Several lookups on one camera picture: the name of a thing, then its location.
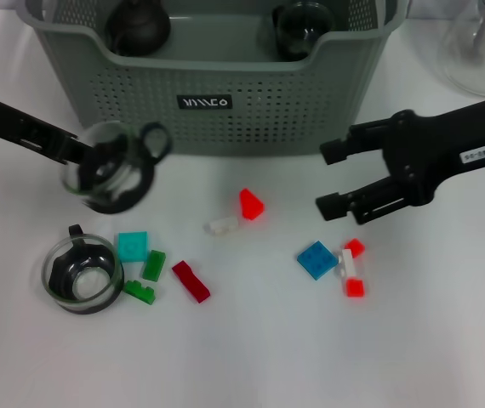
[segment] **red block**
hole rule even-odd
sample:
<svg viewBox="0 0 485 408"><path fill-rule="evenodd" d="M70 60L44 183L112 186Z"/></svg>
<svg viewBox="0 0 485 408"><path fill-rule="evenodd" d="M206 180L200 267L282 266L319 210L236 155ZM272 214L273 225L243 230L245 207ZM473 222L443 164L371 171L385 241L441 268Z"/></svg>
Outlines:
<svg viewBox="0 0 485 408"><path fill-rule="evenodd" d="M363 285L363 280L348 278L345 282L345 293L349 298L364 298L365 286Z"/></svg>
<svg viewBox="0 0 485 408"><path fill-rule="evenodd" d="M345 244L345 249L350 249L352 252L352 257L354 259L358 258L365 252L365 246L357 239L354 239Z"/></svg>
<svg viewBox="0 0 485 408"><path fill-rule="evenodd" d="M193 274L186 262L177 263L173 267L173 272L198 303L203 302L210 296L207 287Z"/></svg>
<svg viewBox="0 0 485 408"><path fill-rule="evenodd" d="M249 189L244 189L239 193L241 202L242 216L246 219L256 219L265 210L263 202L260 201Z"/></svg>

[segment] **gray plastic basket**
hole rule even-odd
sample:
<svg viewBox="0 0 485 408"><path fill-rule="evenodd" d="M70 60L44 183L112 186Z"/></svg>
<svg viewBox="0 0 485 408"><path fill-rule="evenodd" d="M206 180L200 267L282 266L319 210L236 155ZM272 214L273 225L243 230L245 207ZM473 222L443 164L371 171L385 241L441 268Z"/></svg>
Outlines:
<svg viewBox="0 0 485 408"><path fill-rule="evenodd" d="M282 0L163 0L171 36L146 58L106 47L106 20L119 2L18 3L80 122L160 121L179 153L235 156L317 153L344 137L407 8L407 0L322 0L343 31L322 36L302 61L280 62L270 15ZM180 95L230 95L232 109L181 109Z"/></svg>

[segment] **green lego brick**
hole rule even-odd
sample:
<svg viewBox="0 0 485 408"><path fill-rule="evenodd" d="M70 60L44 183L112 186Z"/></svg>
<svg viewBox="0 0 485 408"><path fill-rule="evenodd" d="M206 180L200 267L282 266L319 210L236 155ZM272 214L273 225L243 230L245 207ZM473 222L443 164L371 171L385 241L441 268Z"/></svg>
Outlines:
<svg viewBox="0 0 485 408"><path fill-rule="evenodd" d="M165 264L165 258L166 256L163 252L151 251L144 272L142 273L142 279L157 282L163 264Z"/></svg>
<svg viewBox="0 0 485 408"><path fill-rule="evenodd" d="M151 287L143 288L140 282L138 282L137 280L128 280L127 282L125 282L123 291L131 295L132 297L137 298L142 302L146 302L148 304L152 304L154 303L154 300L156 300L154 290Z"/></svg>

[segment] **blue lego brick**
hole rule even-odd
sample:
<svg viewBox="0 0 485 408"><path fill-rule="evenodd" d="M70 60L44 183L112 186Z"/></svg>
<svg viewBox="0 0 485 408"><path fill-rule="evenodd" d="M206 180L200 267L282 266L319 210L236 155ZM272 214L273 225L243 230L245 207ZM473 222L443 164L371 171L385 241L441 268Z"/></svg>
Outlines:
<svg viewBox="0 0 485 408"><path fill-rule="evenodd" d="M322 275L337 266L339 260L320 241L317 241L297 257L297 262L311 274L315 281L318 281Z"/></svg>
<svg viewBox="0 0 485 408"><path fill-rule="evenodd" d="M148 233L121 232L117 238L117 255L122 262L145 262L148 259Z"/></svg>

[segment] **white table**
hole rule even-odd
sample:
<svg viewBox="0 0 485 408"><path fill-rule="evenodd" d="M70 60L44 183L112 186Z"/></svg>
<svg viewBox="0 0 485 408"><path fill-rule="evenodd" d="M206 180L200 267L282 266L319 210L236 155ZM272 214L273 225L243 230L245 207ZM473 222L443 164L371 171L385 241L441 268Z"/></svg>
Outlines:
<svg viewBox="0 0 485 408"><path fill-rule="evenodd" d="M359 122L480 100L435 73L442 29L410 21L391 36ZM0 11L0 100L81 131L37 39L10 11ZM66 194L58 171L0 140L0 407L485 407L485 169L450 179L429 206L365 226L324 222L314 200L384 177L379 154L335 167L320 156L172 156L145 201L115 217ZM266 215L205 235L244 187ZM75 223L109 240L149 231L168 254L151 307L121 296L76 316L49 299L43 257ZM360 303L334 274L314 281L294 260L313 241L352 237L368 246ZM181 259L211 290L206 303L170 271Z"/></svg>

